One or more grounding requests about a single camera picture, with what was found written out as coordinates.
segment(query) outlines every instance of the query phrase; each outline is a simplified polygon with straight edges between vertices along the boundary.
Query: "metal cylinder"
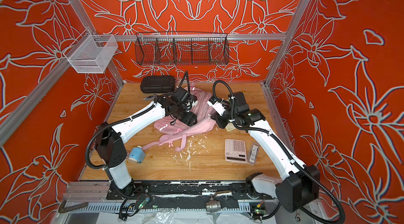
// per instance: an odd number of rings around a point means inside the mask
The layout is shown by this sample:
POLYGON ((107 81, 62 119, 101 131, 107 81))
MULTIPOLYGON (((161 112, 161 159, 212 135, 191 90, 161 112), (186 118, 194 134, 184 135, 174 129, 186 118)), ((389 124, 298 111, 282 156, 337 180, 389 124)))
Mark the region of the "metal cylinder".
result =
POLYGON ((209 200, 208 202, 206 202, 206 211, 208 213, 214 213, 214 212, 220 211, 220 209, 221 209, 220 201, 209 200))

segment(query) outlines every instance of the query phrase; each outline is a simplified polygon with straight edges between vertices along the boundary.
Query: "black wire basket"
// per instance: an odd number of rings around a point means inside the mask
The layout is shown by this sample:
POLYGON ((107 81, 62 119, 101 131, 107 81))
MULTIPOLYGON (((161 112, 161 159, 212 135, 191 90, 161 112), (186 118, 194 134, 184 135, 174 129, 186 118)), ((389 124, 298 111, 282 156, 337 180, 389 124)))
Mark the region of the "black wire basket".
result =
POLYGON ((173 35, 137 33, 136 62, 139 65, 227 65, 227 34, 176 32, 173 35))

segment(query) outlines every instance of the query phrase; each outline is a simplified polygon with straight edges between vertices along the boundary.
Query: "pink strap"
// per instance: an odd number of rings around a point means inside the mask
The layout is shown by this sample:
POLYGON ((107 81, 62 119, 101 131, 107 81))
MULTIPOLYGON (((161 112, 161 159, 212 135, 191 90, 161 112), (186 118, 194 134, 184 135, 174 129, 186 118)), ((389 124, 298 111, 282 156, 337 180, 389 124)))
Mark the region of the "pink strap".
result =
POLYGON ((187 139, 187 135, 182 135, 181 147, 176 147, 175 151, 181 151, 185 148, 186 139, 187 139))
POLYGON ((153 141, 153 142, 150 142, 148 145, 143 146, 142 150, 148 149, 148 148, 150 148, 151 146, 154 146, 154 145, 161 145, 161 144, 160 144, 159 141, 153 141))

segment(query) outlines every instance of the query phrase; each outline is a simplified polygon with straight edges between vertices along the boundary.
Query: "wooden tabletop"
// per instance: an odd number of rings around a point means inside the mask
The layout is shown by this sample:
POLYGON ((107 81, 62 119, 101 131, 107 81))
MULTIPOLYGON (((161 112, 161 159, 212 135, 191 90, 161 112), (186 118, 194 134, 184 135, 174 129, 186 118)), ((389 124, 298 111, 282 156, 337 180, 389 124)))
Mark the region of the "wooden tabletop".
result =
MULTIPOLYGON (((212 92, 212 83, 192 84, 202 90, 212 92)), ((268 120, 272 129, 270 112, 259 83, 235 83, 230 84, 233 92, 242 91, 245 95, 250 109, 257 108, 268 120)), ((228 90, 224 85, 217 85, 216 95, 227 97, 228 90)), ((148 96, 140 91, 139 83, 126 83, 118 97, 118 100, 108 119, 108 123, 132 115, 144 108, 149 101, 143 101, 148 96)), ((158 141, 163 134, 153 127, 147 126, 126 144, 127 151, 140 145, 144 146, 152 141, 158 141)), ((141 164, 126 161, 129 174, 135 180, 244 180, 255 172, 263 172, 265 175, 279 177, 274 164, 265 154, 262 148, 259 149, 255 165, 248 163, 233 163, 225 161, 224 141, 226 138, 244 140, 246 149, 249 150, 254 139, 244 131, 232 130, 227 132, 215 126, 213 130, 204 134, 187 137, 185 148, 177 152, 176 146, 180 146, 181 140, 174 141, 174 147, 168 144, 163 146, 152 146, 145 150, 146 157, 141 164)), ((103 161, 96 152, 91 156, 93 164, 100 165, 103 161)), ((105 171, 86 168, 82 180, 107 180, 105 171)))

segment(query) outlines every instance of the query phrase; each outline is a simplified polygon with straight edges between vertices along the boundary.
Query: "white mesh basket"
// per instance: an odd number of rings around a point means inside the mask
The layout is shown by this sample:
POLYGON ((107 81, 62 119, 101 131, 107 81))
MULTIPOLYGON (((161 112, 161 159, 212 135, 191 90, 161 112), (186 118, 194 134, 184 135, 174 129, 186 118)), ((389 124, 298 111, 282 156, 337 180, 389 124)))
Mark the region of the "white mesh basket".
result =
POLYGON ((91 35, 83 37, 78 49, 67 57, 78 73, 104 73, 109 61, 118 49, 115 37, 111 35, 105 46, 99 47, 91 35))

